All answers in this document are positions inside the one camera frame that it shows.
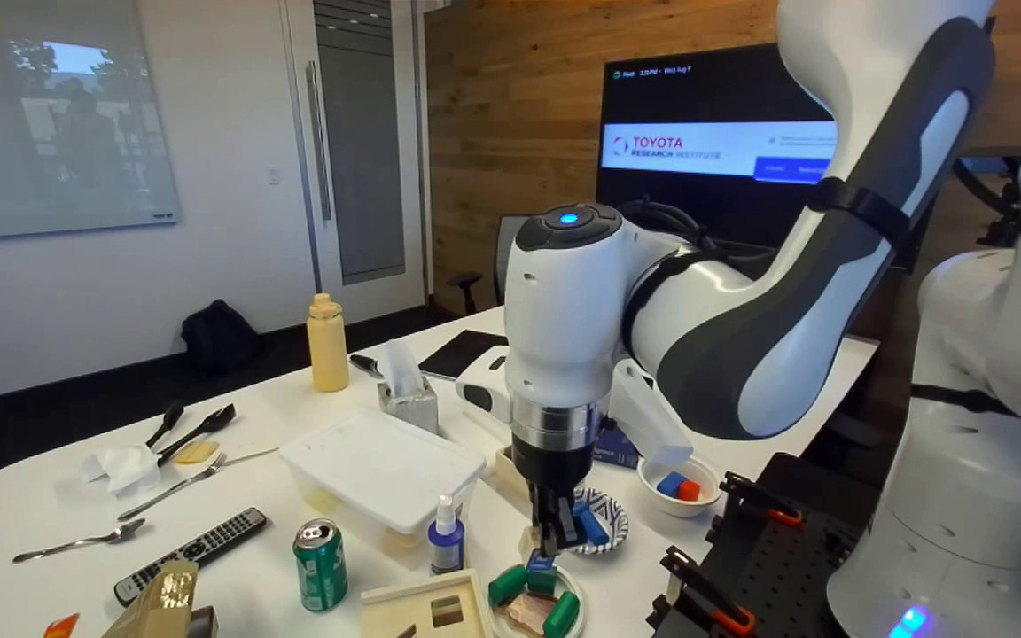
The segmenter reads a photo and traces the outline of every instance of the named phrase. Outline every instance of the wooden panel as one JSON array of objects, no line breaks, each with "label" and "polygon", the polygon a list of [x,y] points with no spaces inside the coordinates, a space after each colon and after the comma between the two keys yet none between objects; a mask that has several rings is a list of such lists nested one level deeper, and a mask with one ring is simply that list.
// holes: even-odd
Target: wooden panel
[{"label": "wooden panel", "polygon": [[[462,308],[457,272],[488,272],[497,216],[537,211],[596,190],[603,65],[771,39],[771,0],[453,0],[427,14],[427,153],[437,301]],[[997,8],[999,72],[970,146],[1021,146],[1021,0]],[[939,201],[914,275],[873,301],[886,340],[873,413],[899,423],[918,275],[970,247],[984,211]]]}]

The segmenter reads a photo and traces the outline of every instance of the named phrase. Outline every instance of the white table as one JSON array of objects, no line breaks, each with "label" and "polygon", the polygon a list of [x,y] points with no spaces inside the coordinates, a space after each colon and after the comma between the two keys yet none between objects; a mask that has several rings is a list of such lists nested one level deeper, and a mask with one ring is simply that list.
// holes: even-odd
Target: white table
[{"label": "white table", "polygon": [[[482,313],[457,319],[450,325],[411,334],[405,345],[413,358],[447,345],[457,331],[502,331],[499,313]],[[732,466],[756,477],[771,452],[801,452],[826,418],[836,412],[850,381],[867,365],[876,345],[844,340],[840,358],[817,405],[776,438],[726,444],[693,437],[693,445],[714,466]],[[492,457],[506,431],[488,427],[457,405],[447,381],[437,381],[438,418],[450,438]],[[369,374],[353,373],[342,394],[313,394],[309,373],[275,374],[187,412],[211,412],[235,405],[242,423],[222,427],[216,438],[226,452],[243,452],[259,445],[278,445],[284,438],[306,431],[309,424],[324,424],[349,405],[374,405],[374,386]],[[113,527],[113,513],[127,511],[135,498],[88,495],[75,482],[82,457],[101,444],[140,444],[159,418],[113,427],[105,437],[72,444],[0,472],[0,638],[41,635],[57,618],[82,614],[79,635],[101,635],[119,606],[113,604],[113,580],[137,570],[140,563],[171,552],[173,547],[193,539],[197,533],[220,526],[222,516],[259,505],[269,513],[269,527],[226,552],[220,563],[197,573],[197,606],[216,606],[222,638],[306,638],[306,635],[356,635],[356,595],[369,588],[405,585],[426,578],[426,559],[391,559],[369,539],[347,539],[349,592],[332,614],[306,614],[296,604],[296,570],[289,556],[289,539],[306,516],[314,511],[306,503],[296,477],[284,461],[259,457],[222,476],[184,488],[148,511],[152,533],[127,547],[88,547],[36,563],[11,563],[17,549],[53,547],[64,539],[90,535]],[[635,638],[648,635],[644,618],[652,598],[666,585],[660,567],[664,549],[673,542],[691,556],[706,556],[706,522],[670,522],[648,511],[635,472],[590,466],[588,487],[606,488],[620,498],[629,516],[629,535],[608,559],[562,556],[562,567],[588,592],[588,635],[590,638]],[[492,578],[518,556],[525,516],[484,482],[465,498],[467,526],[467,563]]]}]

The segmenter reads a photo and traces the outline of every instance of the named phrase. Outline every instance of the red object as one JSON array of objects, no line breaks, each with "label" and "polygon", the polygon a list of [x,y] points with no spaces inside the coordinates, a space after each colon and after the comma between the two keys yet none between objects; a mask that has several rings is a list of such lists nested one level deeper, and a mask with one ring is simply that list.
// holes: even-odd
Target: red object
[{"label": "red object", "polygon": [[745,620],[732,620],[729,614],[714,608],[712,622],[719,622],[729,638],[756,638],[756,614],[739,608]]},{"label": "red object", "polygon": [[41,638],[72,638],[75,622],[79,622],[79,614],[50,622]]},{"label": "red object", "polygon": [[791,516],[791,513],[783,513],[783,511],[766,511],[766,516],[770,516],[771,526],[783,526],[783,527],[803,527],[803,516],[801,516],[801,513]]},{"label": "red object", "polygon": [[701,492],[701,487],[691,482],[691,477],[684,477],[684,482],[677,487],[677,498],[699,498],[699,492]]}]

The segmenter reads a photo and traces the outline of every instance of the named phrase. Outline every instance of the green can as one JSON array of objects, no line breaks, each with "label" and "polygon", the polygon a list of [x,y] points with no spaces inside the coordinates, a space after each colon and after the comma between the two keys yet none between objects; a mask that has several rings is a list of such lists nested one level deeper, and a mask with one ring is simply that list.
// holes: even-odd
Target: green can
[{"label": "green can", "polygon": [[306,522],[294,535],[301,606],[332,608],[347,592],[339,527],[332,522]]}]

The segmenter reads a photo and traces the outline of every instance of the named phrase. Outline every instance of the monitor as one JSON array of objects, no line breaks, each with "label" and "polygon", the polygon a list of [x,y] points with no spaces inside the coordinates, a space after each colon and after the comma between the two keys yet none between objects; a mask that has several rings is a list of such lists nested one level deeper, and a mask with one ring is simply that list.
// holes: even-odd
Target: monitor
[{"label": "monitor", "polygon": [[779,246],[836,149],[776,45],[606,65],[596,199],[680,205],[719,240]]}]

